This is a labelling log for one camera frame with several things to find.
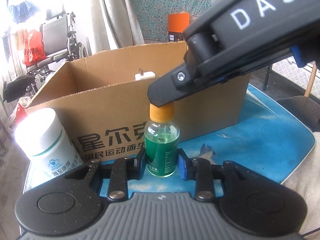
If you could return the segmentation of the wooden chair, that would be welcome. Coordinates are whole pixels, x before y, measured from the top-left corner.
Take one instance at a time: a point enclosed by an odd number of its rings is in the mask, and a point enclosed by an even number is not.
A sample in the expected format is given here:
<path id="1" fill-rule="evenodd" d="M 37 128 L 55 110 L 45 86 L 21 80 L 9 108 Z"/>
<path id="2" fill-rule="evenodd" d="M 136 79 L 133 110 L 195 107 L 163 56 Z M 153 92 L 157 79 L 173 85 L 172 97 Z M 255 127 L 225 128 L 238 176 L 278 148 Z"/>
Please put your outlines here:
<path id="1" fill-rule="evenodd" d="M 271 64 L 263 71 L 263 91 L 311 131 L 319 132 L 319 100 L 311 95 L 305 96 L 297 84 L 274 72 Z"/>

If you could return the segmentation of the white supplement bottle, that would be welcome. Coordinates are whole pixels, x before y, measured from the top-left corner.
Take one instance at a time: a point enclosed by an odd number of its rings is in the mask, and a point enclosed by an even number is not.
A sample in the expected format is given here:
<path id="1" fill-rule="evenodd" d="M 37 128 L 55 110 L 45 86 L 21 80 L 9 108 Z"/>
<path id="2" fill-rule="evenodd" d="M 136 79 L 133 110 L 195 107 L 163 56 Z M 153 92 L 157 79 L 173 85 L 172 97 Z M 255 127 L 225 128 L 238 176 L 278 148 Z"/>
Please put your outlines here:
<path id="1" fill-rule="evenodd" d="M 84 163 L 52 108 L 42 108 L 28 114 L 17 125 L 14 136 L 31 164 L 49 178 Z"/>

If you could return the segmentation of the open cardboard box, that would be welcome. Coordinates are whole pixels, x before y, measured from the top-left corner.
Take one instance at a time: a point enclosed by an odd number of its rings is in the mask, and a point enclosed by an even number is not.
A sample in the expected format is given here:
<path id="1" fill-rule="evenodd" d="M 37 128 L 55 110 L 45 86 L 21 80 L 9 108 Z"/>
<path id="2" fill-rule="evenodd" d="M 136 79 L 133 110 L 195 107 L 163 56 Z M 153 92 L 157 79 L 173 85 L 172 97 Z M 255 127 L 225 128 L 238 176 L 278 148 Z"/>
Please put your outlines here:
<path id="1" fill-rule="evenodd" d="M 184 42 L 153 43 L 66 62 L 31 99 L 28 113 L 50 107 L 83 160 L 107 161 L 143 147 L 149 119 L 147 90 L 152 79 L 135 80 L 140 70 L 163 75 L 183 62 Z M 237 123 L 249 76 L 240 76 L 175 103 L 180 141 Z"/>

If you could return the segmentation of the orange Philips appliance box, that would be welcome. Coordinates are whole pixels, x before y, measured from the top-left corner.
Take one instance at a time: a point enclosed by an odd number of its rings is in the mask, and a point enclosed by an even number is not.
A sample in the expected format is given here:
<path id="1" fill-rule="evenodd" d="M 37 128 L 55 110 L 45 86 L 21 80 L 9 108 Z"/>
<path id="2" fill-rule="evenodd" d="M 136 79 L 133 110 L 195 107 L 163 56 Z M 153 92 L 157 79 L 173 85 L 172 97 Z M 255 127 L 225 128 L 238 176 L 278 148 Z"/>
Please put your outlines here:
<path id="1" fill-rule="evenodd" d="M 190 24 L 190 14 L 180 12 L 168 15 L 168 40 L 169 42 L 183 41 L 183 31 Z"/>

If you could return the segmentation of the blue checkered cloth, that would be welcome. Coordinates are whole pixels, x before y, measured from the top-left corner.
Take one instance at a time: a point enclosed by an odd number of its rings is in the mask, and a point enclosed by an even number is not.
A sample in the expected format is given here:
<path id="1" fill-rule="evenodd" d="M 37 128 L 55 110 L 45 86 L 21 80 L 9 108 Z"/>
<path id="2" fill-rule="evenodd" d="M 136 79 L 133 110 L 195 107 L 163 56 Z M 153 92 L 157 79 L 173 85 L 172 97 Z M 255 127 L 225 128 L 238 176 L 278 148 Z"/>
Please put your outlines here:
<path id="1" fill-rule="evenodd" d="M 27 21 L 38 12 L 38 8 L 31 2 L 24 1 L 18 5 L 11 5 L 8 10 L 16 24 Z"/>

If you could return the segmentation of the teal floral wall cloth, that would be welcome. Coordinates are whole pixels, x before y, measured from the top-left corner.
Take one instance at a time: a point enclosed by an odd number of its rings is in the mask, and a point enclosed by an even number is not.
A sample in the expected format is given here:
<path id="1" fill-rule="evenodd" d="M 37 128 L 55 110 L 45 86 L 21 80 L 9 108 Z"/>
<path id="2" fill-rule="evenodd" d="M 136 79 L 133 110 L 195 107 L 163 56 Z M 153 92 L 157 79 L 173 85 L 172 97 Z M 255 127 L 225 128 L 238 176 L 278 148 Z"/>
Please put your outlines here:
<path id="1" fill-rule="evenodd" d="M 202 14 L 211 0 L 130 0 L 145 40 L 168 41 L 168 15 L 188 12 Z"/>

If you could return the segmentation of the green dropper bottle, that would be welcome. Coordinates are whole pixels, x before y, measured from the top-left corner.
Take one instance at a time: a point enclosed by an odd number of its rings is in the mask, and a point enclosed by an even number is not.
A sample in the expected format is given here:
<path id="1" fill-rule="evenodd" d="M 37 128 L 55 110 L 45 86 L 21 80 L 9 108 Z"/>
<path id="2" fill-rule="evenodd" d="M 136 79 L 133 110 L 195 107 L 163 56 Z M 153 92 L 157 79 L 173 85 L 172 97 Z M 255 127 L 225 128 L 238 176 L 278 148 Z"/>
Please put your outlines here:
<path id="1" fill-rule="evenodd" d="M 177 165 L 180 129 L 174 122 L 175 106 L 150 105 L 149 121 L 144 128 L 145 153 L 148 171 L 156 177 L 171 176 Z"/>

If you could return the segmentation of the grey window curtain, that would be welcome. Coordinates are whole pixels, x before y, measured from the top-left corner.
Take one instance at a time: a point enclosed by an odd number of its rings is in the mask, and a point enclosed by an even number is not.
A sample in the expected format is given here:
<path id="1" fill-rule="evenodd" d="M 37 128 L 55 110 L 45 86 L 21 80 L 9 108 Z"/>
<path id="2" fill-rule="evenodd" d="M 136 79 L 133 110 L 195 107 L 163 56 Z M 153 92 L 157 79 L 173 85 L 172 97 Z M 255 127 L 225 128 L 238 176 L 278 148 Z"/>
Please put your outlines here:
<path id="1" fill-rule="evenodd" d="M 98 4 L 108 49 L 145 43 L 130 0 L 98 0 Z"/>

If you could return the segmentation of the red bag on floor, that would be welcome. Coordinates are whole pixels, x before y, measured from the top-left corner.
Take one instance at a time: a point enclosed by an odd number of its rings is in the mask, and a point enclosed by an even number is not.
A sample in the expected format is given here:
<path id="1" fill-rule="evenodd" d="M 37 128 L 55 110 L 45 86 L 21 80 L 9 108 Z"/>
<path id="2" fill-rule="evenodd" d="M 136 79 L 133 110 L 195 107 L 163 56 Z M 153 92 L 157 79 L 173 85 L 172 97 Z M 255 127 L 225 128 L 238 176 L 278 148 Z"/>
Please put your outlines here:
<path id="1" fill-rule="evenodd" d="M 18 100 L 18 103 L 13 111 L 13 113 L 9 116 L 8 122 L 6 124 L 6 129 L 8 132 L 13 133 L 16 129 L 16 126 L 27 116 L 25 111 L 31 97 L 24 96 Z"/>

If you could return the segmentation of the grey wheelchair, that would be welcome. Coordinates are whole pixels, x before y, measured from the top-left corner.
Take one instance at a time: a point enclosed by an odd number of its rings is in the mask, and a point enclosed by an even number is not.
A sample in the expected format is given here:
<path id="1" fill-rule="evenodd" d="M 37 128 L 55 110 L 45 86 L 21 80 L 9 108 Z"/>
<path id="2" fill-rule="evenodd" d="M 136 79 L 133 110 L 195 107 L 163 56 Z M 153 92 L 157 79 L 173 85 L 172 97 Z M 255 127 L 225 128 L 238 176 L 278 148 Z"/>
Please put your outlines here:
<path id="1" fill-rule="evenodd" d="M 28 67 L 25 75 L 20 75 L 9 83 L 3 82 L 3 102 L 13 102 L 27 93 L 35 95 L 38 91 L 36 79 L 39 78 L 39 82 L 43 84 L 54 73 L 49 69 L 51 63 L 88 57 L 85 45 L 77 41 L 74 23 L 73 12 L 63 11 L 52 16 L 51 11 L 47 11 L 47 22 L 40 26 L 46 58 Z"/>

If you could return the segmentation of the red plastic bag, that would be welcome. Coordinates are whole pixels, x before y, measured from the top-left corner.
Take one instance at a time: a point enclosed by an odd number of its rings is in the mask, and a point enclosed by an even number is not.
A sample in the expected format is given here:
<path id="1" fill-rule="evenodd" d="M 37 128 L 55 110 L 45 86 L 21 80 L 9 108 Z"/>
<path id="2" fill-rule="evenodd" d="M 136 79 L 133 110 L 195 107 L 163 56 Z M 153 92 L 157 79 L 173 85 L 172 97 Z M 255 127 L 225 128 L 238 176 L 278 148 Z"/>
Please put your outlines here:
<path id="1" fill-rule="evenodd" d="M 30 67 L 46 58 L 42 42 L 42 34 L 35 29 L 27 31 L 24 36 L 23 63 L 27 67 Z"/>

